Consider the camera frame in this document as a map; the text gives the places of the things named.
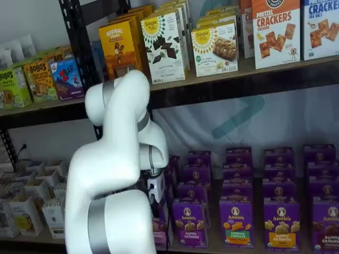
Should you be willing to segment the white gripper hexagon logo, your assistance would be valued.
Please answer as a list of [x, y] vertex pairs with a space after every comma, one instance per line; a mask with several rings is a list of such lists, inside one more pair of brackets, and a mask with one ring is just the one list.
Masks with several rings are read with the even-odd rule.
[[148, 187], [148, 196], [150, 203], [154, 202], [160, 203], [165, 190], [165, 177], [164, 174], [161, 173], [157, 176], [152, 176], [147, 180]]

